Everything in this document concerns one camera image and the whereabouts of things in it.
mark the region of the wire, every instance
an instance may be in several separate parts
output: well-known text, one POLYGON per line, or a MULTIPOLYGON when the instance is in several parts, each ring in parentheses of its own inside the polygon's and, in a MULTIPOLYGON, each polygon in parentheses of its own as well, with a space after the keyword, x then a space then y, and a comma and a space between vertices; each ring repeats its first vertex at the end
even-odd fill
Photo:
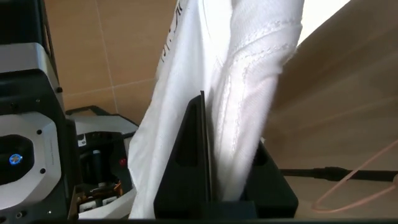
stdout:
POLYGON ((312 204, 312 210, 317 212, 317 213, 335 213, 335 212, 341 212, 347 209, 351 209, 354 207, 358 207, 360 205, 364 205, 365 203, 368 203, 392 190, 394 190, 397 187, 398 184, 398 175, 394 178, 394 185, 378 192, 375 194, 372 194, 368 197, 362 198, 361 200, 358 200, 354 203, 351 203, 349 205, 346 205, 344 207, 341 208, 336 208, 336 209, 321 209, 318 208, 319 204, 325 199, 327 198, 327 196, 329 196, 330 194, 332 194, 337 188, 341 187, 343 184, 345 184, 345 182, 350 179, 355 173, 357 173, 359 170, 361 170, 362 168, 366 167, 368 164, 370 164, 373 160, 377 159, 379 156, 383 155, 384 153, 386 153, 387 151, 389 151, 390 149, 392 149, 396 144, 398 144, 398 140, 394 141, 393 143, 391 143, 390 145, 388 145, 387 147, 385 147, 384 149, 381 149, 378 153, 376 153, 374 156, 372 156, 370 159, 368 159, 367 161, 365 161, 362 165, 360 165, 358 168, 356 168, 355 170, 353 170, 352 172, 350 172, 348 175, 346 175, 341 181, 339 181, 335 186, 333 186, 330 190, 328 190, 326 193, 324 193, 316 202, 314 202, 312 204))

